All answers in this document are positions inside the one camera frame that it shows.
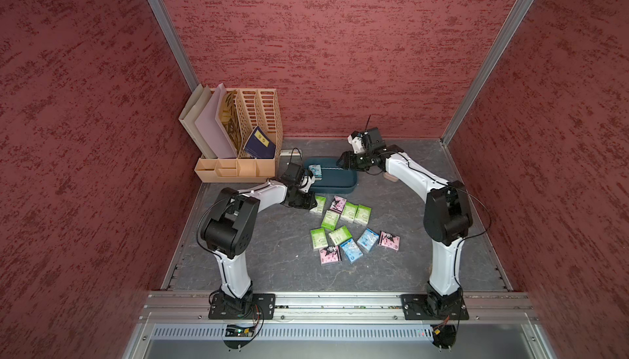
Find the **green tissue pack top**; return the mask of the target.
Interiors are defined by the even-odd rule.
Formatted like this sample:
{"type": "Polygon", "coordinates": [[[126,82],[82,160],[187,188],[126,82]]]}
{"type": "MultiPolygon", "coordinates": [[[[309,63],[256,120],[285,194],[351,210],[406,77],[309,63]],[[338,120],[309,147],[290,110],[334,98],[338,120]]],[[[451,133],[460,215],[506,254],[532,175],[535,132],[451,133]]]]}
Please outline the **green tissue pack top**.
{"type": "Polygon", "coordinates": [[[322,215],[325,209],[327,199],[324,196],[316,195],[316,206],[311,209],[311,212],[317,215],[322,215]]]}

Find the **teal storage box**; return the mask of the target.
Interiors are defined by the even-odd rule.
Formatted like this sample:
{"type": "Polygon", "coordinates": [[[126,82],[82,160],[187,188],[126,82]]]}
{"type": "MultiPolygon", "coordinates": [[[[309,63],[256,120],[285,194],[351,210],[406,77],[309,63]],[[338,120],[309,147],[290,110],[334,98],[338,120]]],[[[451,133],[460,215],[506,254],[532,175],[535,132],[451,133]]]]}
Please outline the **teal storage box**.
{"type": "Polygon", "coordinates": [[[304,166],[320,165],[322,179],[317,180],[311,190],[316,194],[347,195],[355,190],[358,184],[357,172],[344,170],[337,165],[337,158],[317,157],[306,159],[304,166]]]}

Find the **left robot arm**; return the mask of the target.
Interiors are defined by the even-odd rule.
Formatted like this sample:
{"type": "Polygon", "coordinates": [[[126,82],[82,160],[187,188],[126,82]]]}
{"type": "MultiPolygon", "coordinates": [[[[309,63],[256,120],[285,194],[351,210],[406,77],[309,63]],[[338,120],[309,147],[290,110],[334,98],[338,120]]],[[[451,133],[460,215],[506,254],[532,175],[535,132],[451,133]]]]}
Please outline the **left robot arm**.
{"type": "Polygon", "coordinates": [[[296,163],[288,164],[281,177],[245,190],[224,188],[201,217],[198,244],[212,254],[221,276],[222,300],[238,316],[253,309],[252,280],[246,249],[252,241],[258,213],[275,205],[311,210],[317,206],[315,174],[296,163]]]}

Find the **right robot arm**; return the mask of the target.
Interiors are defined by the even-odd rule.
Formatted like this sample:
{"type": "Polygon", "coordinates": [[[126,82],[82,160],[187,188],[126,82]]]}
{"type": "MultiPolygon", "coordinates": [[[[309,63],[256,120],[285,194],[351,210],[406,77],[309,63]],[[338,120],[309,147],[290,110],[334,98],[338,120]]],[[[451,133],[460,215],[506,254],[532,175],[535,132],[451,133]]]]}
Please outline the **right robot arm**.
{"type": "Polygon", "coordinates": [[[414,191],[424,201],[424,229],[432,240],[432,271],[427,285],[425,311],[446,316],[460,309],[460,257],[473,225],[471,205],[460,181],[445,180],[415,162],[396,146],[357,154],[346,151],[337,160],[345,170],[368,172],[377,167],[414,191]]]}

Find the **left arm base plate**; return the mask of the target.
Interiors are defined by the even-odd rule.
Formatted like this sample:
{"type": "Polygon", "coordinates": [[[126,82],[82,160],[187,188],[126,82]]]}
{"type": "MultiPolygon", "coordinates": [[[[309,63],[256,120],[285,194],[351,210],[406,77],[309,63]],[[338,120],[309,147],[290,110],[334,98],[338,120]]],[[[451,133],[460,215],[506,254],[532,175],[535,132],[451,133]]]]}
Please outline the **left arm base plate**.
{"type": "Polygon", "coordinates": [[[232,298],[224,292],[209,299],[210,320],[272,320],[276,296],[272,293],[246,293],[243,298],[232,298]]]}

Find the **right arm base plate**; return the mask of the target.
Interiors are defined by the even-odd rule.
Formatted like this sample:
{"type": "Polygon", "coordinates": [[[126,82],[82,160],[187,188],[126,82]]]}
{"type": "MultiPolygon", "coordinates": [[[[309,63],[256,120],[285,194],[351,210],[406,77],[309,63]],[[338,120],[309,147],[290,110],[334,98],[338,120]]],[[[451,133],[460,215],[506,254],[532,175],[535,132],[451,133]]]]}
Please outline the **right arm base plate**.
{"type": "Polygon", "coordinates": [[[442,297],[433,293],[402,294],[401,309],[406,321],[468,321],[467,305],[457,293],[442,297]]]}

